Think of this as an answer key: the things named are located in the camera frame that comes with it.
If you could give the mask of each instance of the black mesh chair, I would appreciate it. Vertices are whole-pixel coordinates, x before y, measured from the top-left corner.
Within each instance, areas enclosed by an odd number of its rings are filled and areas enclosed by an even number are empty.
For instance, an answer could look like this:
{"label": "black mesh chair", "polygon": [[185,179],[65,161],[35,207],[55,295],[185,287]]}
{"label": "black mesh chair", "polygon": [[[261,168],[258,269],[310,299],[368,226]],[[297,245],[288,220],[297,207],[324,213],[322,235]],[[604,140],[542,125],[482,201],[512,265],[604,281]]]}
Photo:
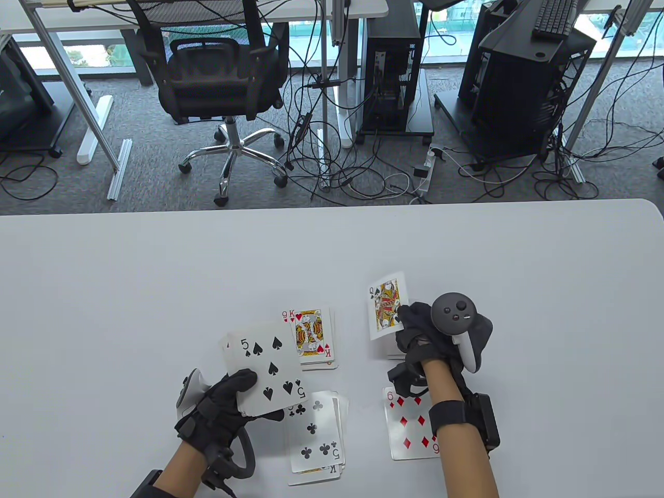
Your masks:
{"label": "black mesh chair", "polygon": [[136,16],[142,55],[164,110],[179,124],[189,118],[224,116],[214,134],[221,145],[189,153],[180,171],[189,173],[195,157],[227,153],[214,198],[217,206],[228,202],[230,172],[240,155],[270,166],[275,185],[285,187],[288,175],[282,164],[249,148],[265,135],[274,135],[277,148],[284,146],[284,139],[272,128],[240,139],[235,116],[254,120],[259,112],[283,106],[279,90],[288,77],[288,23],[275,23],[271,33],[264,33],[256,0],[127,3]]}

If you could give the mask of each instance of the power strip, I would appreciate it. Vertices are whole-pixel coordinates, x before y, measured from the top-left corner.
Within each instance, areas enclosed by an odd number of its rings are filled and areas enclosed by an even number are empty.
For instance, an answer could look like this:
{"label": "power strip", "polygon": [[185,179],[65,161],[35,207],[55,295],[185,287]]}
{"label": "power strip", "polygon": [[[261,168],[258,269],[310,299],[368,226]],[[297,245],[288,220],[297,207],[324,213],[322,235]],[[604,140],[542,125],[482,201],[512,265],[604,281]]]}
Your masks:
{"label": "power strip", "polygon": [[416,188],[416,192],[419,195],[424,195],[429,191],[429,184],[431,183],[431,175],[434,172],[434,166],[436,165],[436,158],[440,159],[441,161],[445,161],[442,156],[443,147],[437,143],[432,143],[429,145],[429,150],[426,152],[424,165],[419,167],[415,166],[415,177],[422,179]]}

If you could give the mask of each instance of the black glove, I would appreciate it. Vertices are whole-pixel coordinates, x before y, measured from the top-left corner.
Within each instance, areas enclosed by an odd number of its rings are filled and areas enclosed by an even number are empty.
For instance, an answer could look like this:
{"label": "black glove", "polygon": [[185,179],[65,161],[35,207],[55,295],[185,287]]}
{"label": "black glove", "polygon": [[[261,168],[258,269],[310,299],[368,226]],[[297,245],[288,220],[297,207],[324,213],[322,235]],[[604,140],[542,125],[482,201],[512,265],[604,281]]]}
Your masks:
{"label": "black glove", "polygon": [[431,306],[414,302],[400,306],[397,314],[404,329],[396,333],[396,346],[406,353],[408,367],[424,375],[423,360],[443,360],[450,366],[452,377],[463,394],[467,387],[461,375],[463,361],[459,348],[449,335],[436,329],[431,320]]}
{"label": "black glove", "polygon": [[177,422],[175,430],[178,437],[205,453],[205,448],[211,444],[229,448],[238,431],[251,420],[283,420],[283,410],[261,417],[245,417],[238,411],[237,393],[252,388],[257,380],[256,373],[249,369],[239,370],[230,377],[226,375],[205,392],[190,414]]}

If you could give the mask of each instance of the keyboard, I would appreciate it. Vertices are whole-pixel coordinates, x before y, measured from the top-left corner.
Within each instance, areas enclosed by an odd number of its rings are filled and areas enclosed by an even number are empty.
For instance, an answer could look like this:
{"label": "keyboard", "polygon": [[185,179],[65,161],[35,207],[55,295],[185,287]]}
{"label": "keyboard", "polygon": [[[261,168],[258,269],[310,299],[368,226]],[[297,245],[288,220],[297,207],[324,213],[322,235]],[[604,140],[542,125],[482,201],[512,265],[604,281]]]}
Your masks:
{"label": "keyboard", "polygon": [[576,0],[544,0],[540,7],[533,36],[549,40],[564,40],[576,20]]}

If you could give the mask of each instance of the chair armrest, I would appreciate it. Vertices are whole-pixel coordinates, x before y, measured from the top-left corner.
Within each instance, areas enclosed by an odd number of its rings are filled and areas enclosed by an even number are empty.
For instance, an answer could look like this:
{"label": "chair armrest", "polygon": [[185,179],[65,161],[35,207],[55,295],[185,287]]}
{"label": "chair armrest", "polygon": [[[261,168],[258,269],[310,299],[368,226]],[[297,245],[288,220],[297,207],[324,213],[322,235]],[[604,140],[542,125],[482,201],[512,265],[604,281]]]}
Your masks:
{"label": "chair armrest", "polygon": [[247,114],[248,121],[256,119],[256,106],[258,96],[263,89],[266,74],[264,72],[272,53],[279,50],[279,86],[286,81],[288,74],[288,23],[272,25],[272,35],[267,46],[256,48],[249,52],[249,85],[247,87]]}

